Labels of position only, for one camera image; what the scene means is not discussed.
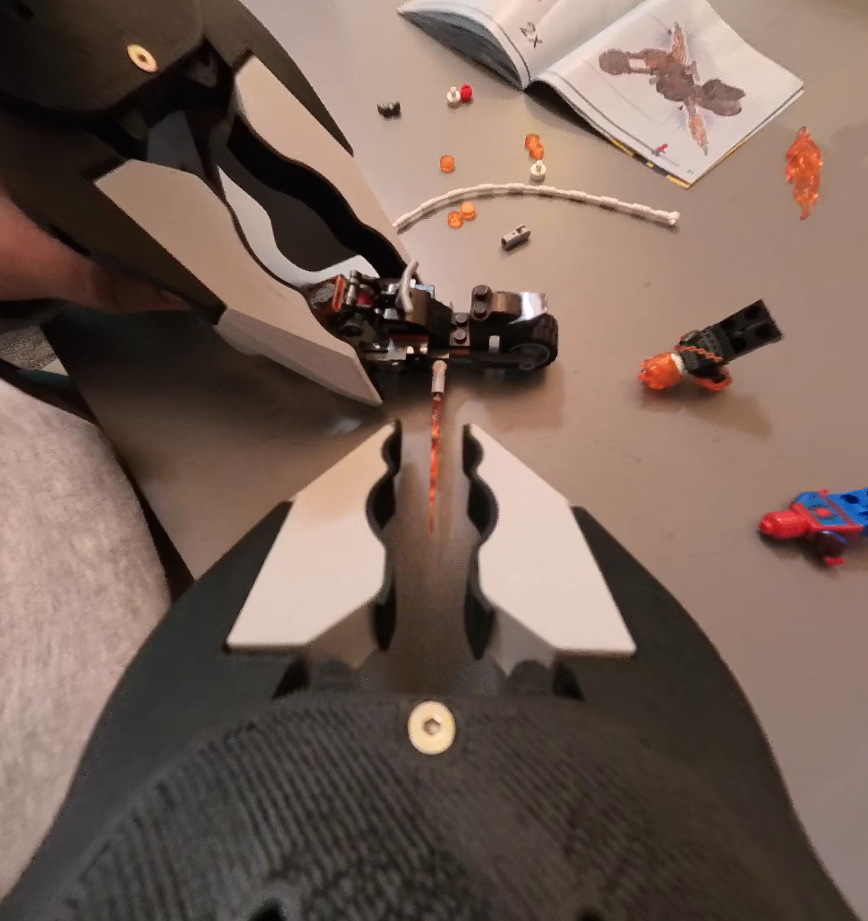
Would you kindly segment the black and orange lego assembly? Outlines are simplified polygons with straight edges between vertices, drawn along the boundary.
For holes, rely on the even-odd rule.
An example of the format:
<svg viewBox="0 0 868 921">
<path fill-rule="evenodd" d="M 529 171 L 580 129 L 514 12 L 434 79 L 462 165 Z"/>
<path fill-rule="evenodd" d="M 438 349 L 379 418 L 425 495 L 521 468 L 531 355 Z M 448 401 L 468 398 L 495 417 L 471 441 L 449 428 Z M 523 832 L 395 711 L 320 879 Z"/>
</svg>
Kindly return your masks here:
<svg viewBox="0 0 868 921">
<path fill-rule="evenodd" d="M 671 390 L 686 381 L 709 392 L 732 383 L 732 362 L 780 342 L 783 333 L 760 299 L 726 318 L 684 334 L 669 351 L 641 363 L 638 380 L 649 390 Z"/>
</svg>

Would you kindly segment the lego instruction booklet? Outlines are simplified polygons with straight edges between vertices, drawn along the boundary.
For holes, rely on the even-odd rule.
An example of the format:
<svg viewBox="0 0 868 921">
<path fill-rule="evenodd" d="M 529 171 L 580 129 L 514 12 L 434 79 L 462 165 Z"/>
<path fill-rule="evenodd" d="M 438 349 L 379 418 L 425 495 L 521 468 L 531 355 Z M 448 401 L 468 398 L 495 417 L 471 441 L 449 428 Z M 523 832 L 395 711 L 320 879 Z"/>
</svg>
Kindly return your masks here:
<svg viewBox="0 0 868 921">
<path fill-rule="evenodd" d="M 803 81 L 705 1 L 413 1 L 397 13 L 690 188 L 789 108 Z"/>
</svg>

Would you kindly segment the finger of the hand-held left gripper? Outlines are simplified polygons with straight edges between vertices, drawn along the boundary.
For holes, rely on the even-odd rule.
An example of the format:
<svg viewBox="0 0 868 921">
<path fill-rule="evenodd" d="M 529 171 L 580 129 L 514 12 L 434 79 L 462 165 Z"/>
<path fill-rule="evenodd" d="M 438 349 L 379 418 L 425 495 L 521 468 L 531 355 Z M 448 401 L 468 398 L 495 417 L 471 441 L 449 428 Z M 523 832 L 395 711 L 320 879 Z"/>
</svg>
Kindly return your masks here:
<svg viewBox="0 0 868 921">
<path fill-rule="evenodd" d="M 219 100 L 222 198 L 257 270 L 284 284 L 405 270 L 405 248 L 347 137 L 289 56 L 219 61 Z"/>
<path fill-rule="evenodd" d="M 228 344 L 350 400 L 382 405 L 354 347 L 249 252 L 231 209 L 201 178 L 131 159 L 95 184 L 218 298 L 224 311 L 216 331 Z"/>
</svg>

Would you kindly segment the blue and red lego assembly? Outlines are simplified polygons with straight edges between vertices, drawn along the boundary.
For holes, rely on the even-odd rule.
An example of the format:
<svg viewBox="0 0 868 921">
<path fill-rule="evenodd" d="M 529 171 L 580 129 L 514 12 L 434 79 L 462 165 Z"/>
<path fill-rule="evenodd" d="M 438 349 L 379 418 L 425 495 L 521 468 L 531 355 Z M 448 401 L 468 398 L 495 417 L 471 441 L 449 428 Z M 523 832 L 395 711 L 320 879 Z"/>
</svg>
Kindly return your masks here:
<svg viewBox="0 0 868 921">
<path fill-rule="evenodd" d="M 841 566 L 854 544 L 868 540 L 868 487 L 801 493 L 787 508 L 763 515 L 758 532 L 775 543 L 808 545 L 825 566 Z"/>
</svg>

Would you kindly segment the black lego motorcycle model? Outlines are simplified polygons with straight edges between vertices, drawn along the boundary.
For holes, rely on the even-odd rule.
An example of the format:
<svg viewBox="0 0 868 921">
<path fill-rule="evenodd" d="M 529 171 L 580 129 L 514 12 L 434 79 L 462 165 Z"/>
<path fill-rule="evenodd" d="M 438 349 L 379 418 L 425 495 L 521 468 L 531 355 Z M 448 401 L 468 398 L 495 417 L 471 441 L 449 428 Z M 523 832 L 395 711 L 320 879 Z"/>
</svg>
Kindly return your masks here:
<svg viewBox="0 0 868 921">
<path fill-rule="evenodd" d="M 475 286 L 467 307 L 436 296 L 407 272 L 377 278 L 353 270 L 302 289 L 313 316 L 367 367 L 436 360 L 531 373 L 558 356 L 559 325 L 545 294 Z"/>
</svg>

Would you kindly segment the person's left hand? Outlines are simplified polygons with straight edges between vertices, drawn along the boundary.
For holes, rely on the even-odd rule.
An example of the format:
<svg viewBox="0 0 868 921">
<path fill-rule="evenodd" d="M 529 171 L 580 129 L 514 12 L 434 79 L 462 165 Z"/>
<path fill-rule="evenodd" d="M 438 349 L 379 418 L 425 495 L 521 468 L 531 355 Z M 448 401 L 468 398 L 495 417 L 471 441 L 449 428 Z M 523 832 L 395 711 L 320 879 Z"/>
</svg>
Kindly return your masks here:
<svg viewBox="0 0 868 921">
<path fill-rule="evenodd" d="M 179 297 L 55 239 L 23 213 L 0 180 L 0 326 L 37 319 L 60 303 L 114 314 L 189 309 Z"/>
</svg>

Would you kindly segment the grey zip hoodie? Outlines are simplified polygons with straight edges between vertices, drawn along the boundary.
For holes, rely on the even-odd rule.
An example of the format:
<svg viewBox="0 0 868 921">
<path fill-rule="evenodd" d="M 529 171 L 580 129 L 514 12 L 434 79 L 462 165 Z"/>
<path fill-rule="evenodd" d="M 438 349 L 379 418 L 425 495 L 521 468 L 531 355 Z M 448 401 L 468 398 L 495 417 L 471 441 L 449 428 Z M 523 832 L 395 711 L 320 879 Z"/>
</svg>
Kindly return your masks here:
<svg viewBox="0 0 868 921">
<path fill-rule="evenodd" d="M 0 378 L 0 901 L 169 596 L 100 430 Z"/>
</svg>

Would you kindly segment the transparent orange lego flame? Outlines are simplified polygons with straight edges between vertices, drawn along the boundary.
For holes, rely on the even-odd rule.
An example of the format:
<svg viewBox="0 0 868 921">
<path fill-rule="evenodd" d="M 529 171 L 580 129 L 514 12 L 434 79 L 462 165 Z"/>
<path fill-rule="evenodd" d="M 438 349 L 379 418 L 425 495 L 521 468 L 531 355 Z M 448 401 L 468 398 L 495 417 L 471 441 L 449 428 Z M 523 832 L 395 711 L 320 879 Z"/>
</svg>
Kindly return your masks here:
<svg viewBox="0 0 868 921">
<path fill-rule="evenodd" d="M 430 455 L 428 478 L 428 533 L 433 535 L 436 529 L 436 504 L 438 494 L 438 476 L 440 469 L 440 431 L 442 419 L 443 391 L 431 395 L 430 415 Z"/>
<path fill-rule="evenodd" d="M 785 154 L 785 178 L 792 188 L 800 220 L 809 216 L 820 198 L 822 167 L 819 145 L 807 127 L 799 128 Z"/>
</svg>

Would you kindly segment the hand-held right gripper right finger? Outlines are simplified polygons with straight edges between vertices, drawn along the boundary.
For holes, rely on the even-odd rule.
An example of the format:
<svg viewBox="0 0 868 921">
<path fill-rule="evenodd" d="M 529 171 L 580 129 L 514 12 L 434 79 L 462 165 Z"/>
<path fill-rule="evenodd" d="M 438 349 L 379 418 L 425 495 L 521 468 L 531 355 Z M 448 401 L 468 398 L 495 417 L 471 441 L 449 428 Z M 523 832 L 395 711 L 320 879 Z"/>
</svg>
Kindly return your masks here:
<svg viewBox="0 0 868 921">
<path fill-rule="evenodd" d="M 636 644 L 568 500 L 479 425 L 463 429 L 478 542 L 464 598 L 474 659 L 629 659 Z"/>
</svg>

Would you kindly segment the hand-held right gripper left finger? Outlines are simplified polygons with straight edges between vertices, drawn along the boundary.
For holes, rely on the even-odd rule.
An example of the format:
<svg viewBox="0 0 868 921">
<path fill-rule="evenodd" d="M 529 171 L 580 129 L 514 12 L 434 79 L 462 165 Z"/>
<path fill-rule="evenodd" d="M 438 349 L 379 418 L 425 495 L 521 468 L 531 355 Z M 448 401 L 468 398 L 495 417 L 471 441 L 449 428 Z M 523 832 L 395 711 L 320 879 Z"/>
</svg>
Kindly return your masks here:
<svg viewBox="0 0 868 921">
<path fill-rule="evenodd" d="M 376 430 L 294 495 L 236 618 L 233 652 L 299 654 L 359 668 L 395 628 L 394 515 L 402 427 Z"/>
</svg>

